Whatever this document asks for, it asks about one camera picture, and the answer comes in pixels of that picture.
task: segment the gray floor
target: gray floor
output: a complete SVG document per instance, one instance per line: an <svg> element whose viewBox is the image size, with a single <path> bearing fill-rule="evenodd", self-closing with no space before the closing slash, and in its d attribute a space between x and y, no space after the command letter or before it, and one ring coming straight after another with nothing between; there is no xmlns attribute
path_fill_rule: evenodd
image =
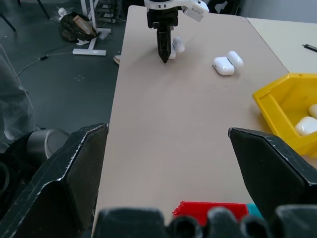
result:
<svg viewBox="0 0 317 238"><path fill-rule="evenodd" d="M76 47L59 35L57 7L80 11L79 0L45 3L51 20L45 18L37 3L28 3L30 0L22 2L22 7L16 0L0 1L5 3L1 10L17 30L13 33L0 18L0 45L17 72L46 51L67 45L49 54L71 52ZM118 72L112 57L121 51L123 35L124 24L117 23L110 38L98 41L96 48L107 50L105 57L55 56L21 73L20 80L29 92L39 126L73 132L109 121Z"/></svg>

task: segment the red block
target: red block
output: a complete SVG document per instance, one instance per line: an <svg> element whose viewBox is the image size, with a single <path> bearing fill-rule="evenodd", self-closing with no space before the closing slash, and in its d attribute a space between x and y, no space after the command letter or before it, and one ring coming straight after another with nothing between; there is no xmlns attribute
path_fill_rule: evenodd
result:
<svg viewBox="0 0 317 238"><path fill-rule="evenodd" d="M207 212L211 208L225 207L230 210L238 221L248 214L248 208L240 203L217 203L217 202L184 202L173 212L174 217L192 216L196 218L200 225L204 226L207 222Z"/></svg>

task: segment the cable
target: cable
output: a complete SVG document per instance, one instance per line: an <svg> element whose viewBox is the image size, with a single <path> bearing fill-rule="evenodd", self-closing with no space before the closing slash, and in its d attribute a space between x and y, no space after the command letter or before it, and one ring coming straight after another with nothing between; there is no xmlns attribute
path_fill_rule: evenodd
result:
<svg viewBox="0 0 317 238"><path fill-rule="evenodd" d="M36 62L46 60L48 57L51 57L51 56L60 56L60 55L71 54L71 53L72 53L72 52L65 52L65 53L57 53L57 54L42 56L42 57L38 58L36 61L33 61L32 63L28 64L28 65L25 66L23 69L21 69L21 71L18 72L18 74L16 75L16 77L18 77L24 70L26 70L28 67L30 67L31 65L35 64Z"/></svg>

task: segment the wooden table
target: wooden table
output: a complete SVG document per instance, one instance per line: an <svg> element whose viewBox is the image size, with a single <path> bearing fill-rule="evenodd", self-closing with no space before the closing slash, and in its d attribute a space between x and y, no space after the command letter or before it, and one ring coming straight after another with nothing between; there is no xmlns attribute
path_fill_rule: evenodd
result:
<svg viewBox="0 0 317 238"><path fill-rule="evenodd" d="M146 8L129 8L97 211L157 207L169 220L182 200L252 202L227 132L267 131L252 93L288 71L242 17L179 13L172 35L186 50L164 64ZM212 61L230 50L245 66L220 76Z"/></svg>
<svg viewBox="0 0 317 238"><path fill-rule="evenodd" d="M279 60L292 73L317 73L317 24L248 18Z"/></svg>

